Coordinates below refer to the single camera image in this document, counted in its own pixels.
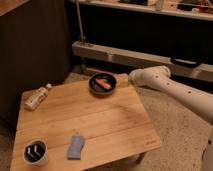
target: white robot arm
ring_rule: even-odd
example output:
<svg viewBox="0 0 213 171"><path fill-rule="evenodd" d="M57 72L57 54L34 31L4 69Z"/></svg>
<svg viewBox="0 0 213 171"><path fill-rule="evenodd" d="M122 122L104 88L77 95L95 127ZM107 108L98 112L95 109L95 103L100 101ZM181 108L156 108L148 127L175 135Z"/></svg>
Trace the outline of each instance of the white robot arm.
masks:
<svg viewBox="0 0 213 171"><path fill-rule="evenodd" d="M213 95L186 86L170 79L170 70L166 66L133 70L129 81L135 86L149 86L173 97L184 106L213 124ZM213 170L213 131L203 156L202 171Z"/></svg>

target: white bottle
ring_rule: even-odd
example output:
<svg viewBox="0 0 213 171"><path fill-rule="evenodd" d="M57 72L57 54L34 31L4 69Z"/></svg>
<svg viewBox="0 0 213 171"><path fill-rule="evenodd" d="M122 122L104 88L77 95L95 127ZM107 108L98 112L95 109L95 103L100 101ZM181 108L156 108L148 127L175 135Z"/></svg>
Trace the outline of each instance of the white bottle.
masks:
<svg viewBox="0 0 213 171"><path fill-rule="evenodd" d="M51 84L47 84L46 87L41 87L36 92L30 96L24 103L25 109L35 110L38 105L47 97L50 89L52 88Z"/></svg>

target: wood grain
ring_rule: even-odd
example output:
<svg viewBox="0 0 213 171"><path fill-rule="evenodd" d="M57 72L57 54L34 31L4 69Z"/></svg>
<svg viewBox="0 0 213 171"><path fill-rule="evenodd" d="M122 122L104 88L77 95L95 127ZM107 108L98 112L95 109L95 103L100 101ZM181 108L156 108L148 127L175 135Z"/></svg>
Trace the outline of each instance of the wood grain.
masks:
<svg viewBox="0 0 213 171"><path fill-rule="evenodd" d="M55 86L34 111L23 108L33 91L23 94L11 170L84 170L161 146L161 141L127 75L117 75L117 88L105 98L93 96L88 81ZM66 159L72 135L86 139L80 161ZM47 143L50 161L30 167L22 158L32 139Z"/></svg>
<svg viewBox="0 0 213 171"><path fill-rule="evenodd" d="M29 0L0 0L0 16L14 10Z"/></svg>

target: speckled floor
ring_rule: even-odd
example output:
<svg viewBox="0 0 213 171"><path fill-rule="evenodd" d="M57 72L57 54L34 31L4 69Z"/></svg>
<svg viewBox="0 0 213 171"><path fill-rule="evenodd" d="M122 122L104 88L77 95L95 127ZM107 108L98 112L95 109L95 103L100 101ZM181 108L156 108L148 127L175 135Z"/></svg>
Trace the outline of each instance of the speckled floor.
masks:
<svg viewBox="0 0 213 171"><path fill-rule="evenodd" d="M88 79L70 73L65 83ZM210 125L167 95L147 88L137 88L141 102L153 120L163 146L146 153L140 164L137 156L89 169L89 171L198 171L208 140ZM0 171L8 170L13 138L0 129Z"/></svg>

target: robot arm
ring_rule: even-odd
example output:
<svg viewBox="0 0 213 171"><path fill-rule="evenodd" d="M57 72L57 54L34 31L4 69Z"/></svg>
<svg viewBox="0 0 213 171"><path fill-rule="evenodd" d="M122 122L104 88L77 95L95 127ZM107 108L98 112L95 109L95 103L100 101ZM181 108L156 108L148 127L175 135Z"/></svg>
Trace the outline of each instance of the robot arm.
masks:
<svg viewBox="0 0 213 171"><path fill-rule="evenodd" d="M149 86L173 97L184 106L213 124L213 95L171 80L166 66L137 69L130 73L129 81L136 86Z"/></svg>

